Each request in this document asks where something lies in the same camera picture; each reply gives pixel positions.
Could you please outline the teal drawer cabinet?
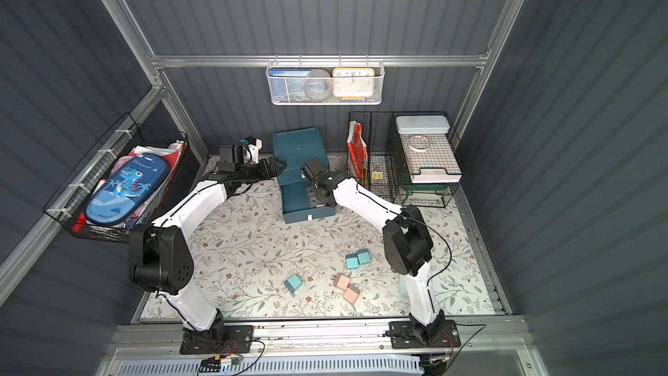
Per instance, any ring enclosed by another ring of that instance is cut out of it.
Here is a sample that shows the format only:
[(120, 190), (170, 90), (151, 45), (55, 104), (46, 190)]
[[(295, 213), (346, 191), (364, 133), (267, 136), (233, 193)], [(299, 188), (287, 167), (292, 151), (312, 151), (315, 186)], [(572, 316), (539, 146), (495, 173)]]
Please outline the teal drawer cabinet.
[(318, 128), (278, 132), (273, 135), (272, 143), (274, 158), (286, 164), (283, 172), (278, 175), (285, 223), (294, 224), (334, 216), (335, 207), (315, 204), (315, 195), (309, 192), (311, 183), (303, 177), (301, 171), (301, 167), (312, 158), (317, 158), (324, 167), (329, 167)]

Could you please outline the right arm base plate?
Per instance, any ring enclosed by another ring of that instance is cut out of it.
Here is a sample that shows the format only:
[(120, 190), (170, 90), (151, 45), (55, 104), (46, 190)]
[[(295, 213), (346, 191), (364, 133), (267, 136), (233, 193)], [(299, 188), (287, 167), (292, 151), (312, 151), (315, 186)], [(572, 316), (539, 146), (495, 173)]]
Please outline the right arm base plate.
[(437, 320), (427, 327), (417, 321), (391, 321), (384, 335), (391, 339), (392, 348), (397, 350), (461, 346), (454, 320)]

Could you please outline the blue plug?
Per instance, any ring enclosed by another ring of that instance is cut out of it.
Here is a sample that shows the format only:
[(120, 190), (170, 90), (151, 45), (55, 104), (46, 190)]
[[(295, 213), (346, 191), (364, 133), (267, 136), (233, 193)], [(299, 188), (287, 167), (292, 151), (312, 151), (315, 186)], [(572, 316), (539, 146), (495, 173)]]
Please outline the blue plug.
[(304, 282), (297, 275), (297, 273), (294, 273), (287, 280), (285, 280), (284, 284), (290, 293), (294, 293), (297, 290), (299, 290), (299, 288), (302, 287), (302, 285), (304, 285)]
[(367, 249), (357, 251), (357, 259), (360, 266), (368, 265), (372, 261), (370, 252)]
[(348, 254), (345, 256), (345, 264), (348, 270), (356, 270), (360, 267), (357, 254)]

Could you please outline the pink plug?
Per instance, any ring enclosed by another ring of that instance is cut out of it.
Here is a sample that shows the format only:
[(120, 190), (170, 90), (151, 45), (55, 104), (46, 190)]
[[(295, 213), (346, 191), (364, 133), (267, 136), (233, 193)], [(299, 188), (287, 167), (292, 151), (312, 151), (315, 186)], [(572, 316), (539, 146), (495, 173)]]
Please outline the pink plug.
[(351, 305), (354, 305), (360, 296), (360, 290), (353, 285), (348, 285), (343, 293), (343, 299)]
[(341, 291), (345, 291), (350, 285), (350, 278), (345, 274), (339, 273), (334, 280), (334, 287)]

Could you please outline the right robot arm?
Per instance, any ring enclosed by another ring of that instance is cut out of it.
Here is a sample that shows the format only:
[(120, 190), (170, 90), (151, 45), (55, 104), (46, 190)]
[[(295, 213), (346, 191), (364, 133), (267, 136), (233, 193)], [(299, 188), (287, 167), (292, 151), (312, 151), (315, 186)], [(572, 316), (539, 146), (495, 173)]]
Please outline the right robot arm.
[(380, 198), (346, 172), (330, 171), (316, 158), (307, 161), (301, 172), (314, 187), (318, 201), (347, 208), (381, 231), (387, 262), (405, 277), (415, 326), (427, 330), (442, 321), (445, 315), (431, 275), (434, 244), (421, 210)]

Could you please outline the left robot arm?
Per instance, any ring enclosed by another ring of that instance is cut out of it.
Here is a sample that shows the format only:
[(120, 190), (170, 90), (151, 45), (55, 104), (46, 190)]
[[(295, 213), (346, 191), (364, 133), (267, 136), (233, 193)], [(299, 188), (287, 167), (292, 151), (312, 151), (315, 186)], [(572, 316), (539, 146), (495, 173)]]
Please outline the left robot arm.
[(215, 208), (238, 195), (240, 186), (274, 179), (285, 170), (285, 161), (261, 158), (261, 148), (261, 141), (251, 137), (224, 146), (216, 170), (203, 175), (167, 213), (130, 231), (130, 282), (164, 299), (190, 332), (223, 332), (224, 324), (220, 311), (192, 281), (195, 266), (188, 240)]

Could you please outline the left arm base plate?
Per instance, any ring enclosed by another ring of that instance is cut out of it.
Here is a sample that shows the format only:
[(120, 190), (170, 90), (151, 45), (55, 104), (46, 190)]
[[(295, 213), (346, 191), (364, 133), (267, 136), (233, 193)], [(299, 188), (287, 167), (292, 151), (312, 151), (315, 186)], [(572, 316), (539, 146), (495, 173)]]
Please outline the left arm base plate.
[(181, 355), (249, 353), (254, 330), (253, 326), (231, 326), (225, 327), (222, 334), (216, 334), (212, 331), (195, 332), (184, 329), (179, 353)]

